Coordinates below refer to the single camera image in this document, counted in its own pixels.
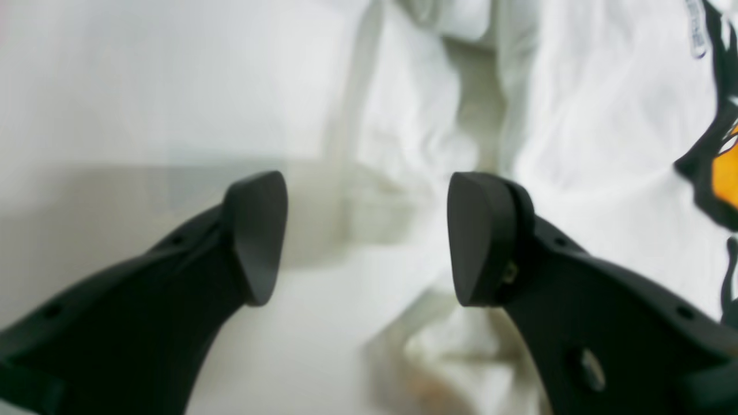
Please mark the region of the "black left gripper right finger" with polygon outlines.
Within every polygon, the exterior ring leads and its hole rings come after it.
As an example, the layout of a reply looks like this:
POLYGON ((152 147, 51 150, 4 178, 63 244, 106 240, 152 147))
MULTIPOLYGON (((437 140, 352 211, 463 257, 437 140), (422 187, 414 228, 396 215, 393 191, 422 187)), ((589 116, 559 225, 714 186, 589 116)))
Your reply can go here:
POLYGON ((459 304, 504 309, 554 413, 736 413, 735 321, 593 257, 496 175, 454 173, 446 223, 459 304))

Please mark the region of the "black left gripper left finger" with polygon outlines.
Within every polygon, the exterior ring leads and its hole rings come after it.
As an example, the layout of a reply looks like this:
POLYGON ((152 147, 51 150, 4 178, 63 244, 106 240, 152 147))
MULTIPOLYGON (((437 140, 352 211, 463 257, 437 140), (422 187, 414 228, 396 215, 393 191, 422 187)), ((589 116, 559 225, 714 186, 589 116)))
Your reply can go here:
POLYGON ((142 255, 98 271, 2 330, 2 401, 37 414, 182 414, 224 323, 272 296, 287 227, 279 171, 142 255))

